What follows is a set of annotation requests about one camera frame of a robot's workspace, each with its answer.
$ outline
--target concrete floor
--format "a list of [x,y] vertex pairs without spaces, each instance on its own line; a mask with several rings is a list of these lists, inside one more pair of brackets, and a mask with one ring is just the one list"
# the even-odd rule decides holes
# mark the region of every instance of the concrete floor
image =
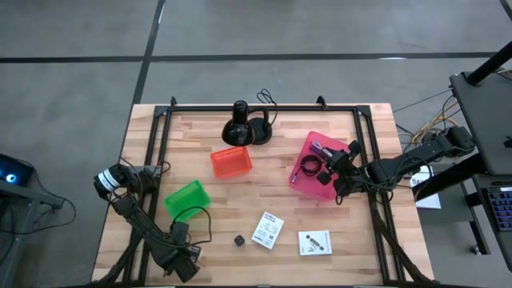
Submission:
[[[142,56],[157,0],[0,0],[0,58]],[[155,55],[487,52],[512,39],[498,0],[168,0]],[[447,89],[448,77],[483,58],[152,63],[142,103],[390,102]],[[30,237],[16,287],[90,279],[106,204],[92,177],[117,161],[140,63],[0,64],[0,153],[38,168],[44,184],[77,206],[77,220]],[[395,115],[418,130],[443,95]],[[455,118],[464,123],[459,114]],[[492,255],[474,257],[467,224],[424,226],[436,279],[504,287],[512,281],[490,227]],[[45,224],[64,222],[65,208]]]

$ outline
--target wooden tabletop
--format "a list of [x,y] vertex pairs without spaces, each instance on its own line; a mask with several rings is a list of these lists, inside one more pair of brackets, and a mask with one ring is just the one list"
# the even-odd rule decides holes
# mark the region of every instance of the wooden tabletop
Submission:
[[[390,104],[370,106],[381,157],[399,155],[402,149]],[[154,105],[136,105],[132,111],[122,155],[135,165],[144,162],[153,110]],[[168,230],[171,218],[163,199],[198,179],[212,199],[208,211],[213,219],[213,241],[202,245],[202,255],[198,261],[201,269],[188,283],[182,284],[175,274],[164,278],[162,269],[150,258],[146,284],[381,284],[366,195],[352,194],[337,206],[334,201],[321,202],[288,187],[288,177],[307,134],[315,130],[350,143],[356,139],[352,113],[279,112],[273,125],[272,139],[263,146],[247,147],[253,169],[235,178],[217,180],[210,153],[229,148],[220,137],[229,119],[229,112],[172,113],[166,149],[166,160],[172,168],[162,177],[155,221],[163,230]],[[154,161],[157,153],[158,149],[155,149]],[[420,271],[432,278],[425,240],[410,190],[397,188],[391,207],[400,244]],[[264,211],[285,222],[272,250],[250,240]],[[207,239],[208,221],[204,212],[188,223],[194,242]],[[329,230],[333,254],[299,256],[298,231],[301,230]],[[126,248],[130,232],[130,225],[109,209],[94,267],[94,280],[105,275],[117,261]],[[245,245],[240,247],[234,244],[234,238],[239,234],[246,239]],[[388,246],[386,255],[394,275]],[[134,267],[134,275],[137,274],[138,264]]]

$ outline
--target red basket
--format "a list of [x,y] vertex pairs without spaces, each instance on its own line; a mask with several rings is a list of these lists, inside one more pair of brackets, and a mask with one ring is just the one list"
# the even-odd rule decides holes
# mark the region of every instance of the red basket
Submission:
[[210,154],[217,179],[231,178],[253,168],[246,147],[235,147]]

